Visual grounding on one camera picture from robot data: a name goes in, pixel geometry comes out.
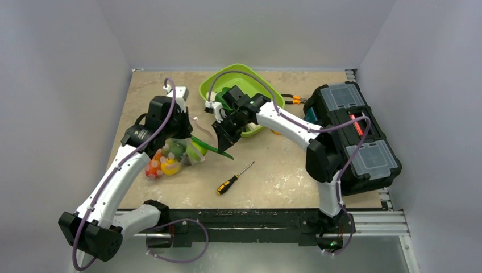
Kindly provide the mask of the green mango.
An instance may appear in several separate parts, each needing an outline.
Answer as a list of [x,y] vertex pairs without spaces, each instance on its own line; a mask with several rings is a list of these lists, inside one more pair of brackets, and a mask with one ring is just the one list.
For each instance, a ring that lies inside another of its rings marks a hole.
[[187,143],[185,139],[170,138],[166,140],[163,151],[166,156],[173,154],[176,160],[180,160],[186,153],[186,146]]

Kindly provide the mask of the green plastic tray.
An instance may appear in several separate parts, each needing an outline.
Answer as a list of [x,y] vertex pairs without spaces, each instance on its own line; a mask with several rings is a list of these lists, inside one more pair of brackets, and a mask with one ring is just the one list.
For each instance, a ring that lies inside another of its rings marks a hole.
[[[281,93],[266,79],[247,65],[232,64],[209,76],[200,85],[199,94],[202,98],[202,110],[204,111],[206,101],[215,101],[215,95],[221,92],[223,87],[232,87],[234,85],[240,87],[240,89],[250,97],[256,93],[261,93],[270,98],[271,102],[263,106],[267,106],[269,110],[273,110],[275,113],[278,110],[285,109],[286,103]],[[240,139],[251,137],[259,133],[262,129],[263,125],[261,125],[260,122],[258,125],[249,123],[246,127],[242,128]]]

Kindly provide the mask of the clear zip bag pink dots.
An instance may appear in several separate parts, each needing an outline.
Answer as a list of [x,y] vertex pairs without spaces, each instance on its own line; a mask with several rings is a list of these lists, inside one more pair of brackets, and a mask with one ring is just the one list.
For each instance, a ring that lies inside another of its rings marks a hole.
[[163,176],[173,176],[185,167],[204,161],[212,148],[213,146],[195,136],[188,139],[169,138],[146,166],[145,177],[154,180]]

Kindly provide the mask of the orange persimmon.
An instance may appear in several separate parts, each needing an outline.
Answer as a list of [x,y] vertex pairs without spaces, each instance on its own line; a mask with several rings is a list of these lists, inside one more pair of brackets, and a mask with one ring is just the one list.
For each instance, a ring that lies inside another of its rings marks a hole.
[[164,156],[164,152],[162,148],[158,149],[152,158],[152,160],[159,161],[159,162],[162,162],[165,159],[166,157]]

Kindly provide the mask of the red bell pepper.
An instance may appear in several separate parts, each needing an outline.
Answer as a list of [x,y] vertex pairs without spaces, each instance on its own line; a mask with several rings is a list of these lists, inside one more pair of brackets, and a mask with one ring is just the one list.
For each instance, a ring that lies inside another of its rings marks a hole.
[[149,179],[158,179],[164,175],[161,169],[161,162],[156,159],[152,159],[145,168],[145,176]]

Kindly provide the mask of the green apple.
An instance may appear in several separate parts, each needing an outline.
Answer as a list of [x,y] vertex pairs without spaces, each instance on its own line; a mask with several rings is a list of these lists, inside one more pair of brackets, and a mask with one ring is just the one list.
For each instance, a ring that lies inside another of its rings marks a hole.
[[203,161],[204,156],[207,154],[207,149],[200,146],[195,142],[191,142],[186,146],[186,154],[193,162]]

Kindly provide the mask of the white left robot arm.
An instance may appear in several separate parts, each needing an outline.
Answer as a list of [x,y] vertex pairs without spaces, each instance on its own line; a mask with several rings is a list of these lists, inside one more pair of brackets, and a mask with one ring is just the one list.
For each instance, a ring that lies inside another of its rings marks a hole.
[[169,138],[186,139],[193,128],[186,107],[187,93],[155,96],[148,112],[141,114],[121,139],[118,152],[102,180],[74,213],[58,221],[73,247],[75,269],[82,271],[95,259],[110,260],[124,239],[151,228],[161,233],[169,227],[168,207],[145,201],[122,216],[116,212],[127,191]]

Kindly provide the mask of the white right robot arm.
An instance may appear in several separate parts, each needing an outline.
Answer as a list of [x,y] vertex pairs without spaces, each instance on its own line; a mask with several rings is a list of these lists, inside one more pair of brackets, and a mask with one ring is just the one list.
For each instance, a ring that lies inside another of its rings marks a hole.
[[277,131],[305,152],[305,169],[317,182],[319,195],[319,232],[325,234],[338,229],[346,207],[342,200],[340,178],[343,172],[342,147],[336,140],[333,127],[320,126],[303,121],[280,108],[263,94],[252,97],[237,86],[223,95],[231,108],[225,112],[220,102],[206,100],[205,111],[213,113],[216,121],[213,129],[217,135],[218,149],[224,152],[239,139],[242,127],[249,123]]

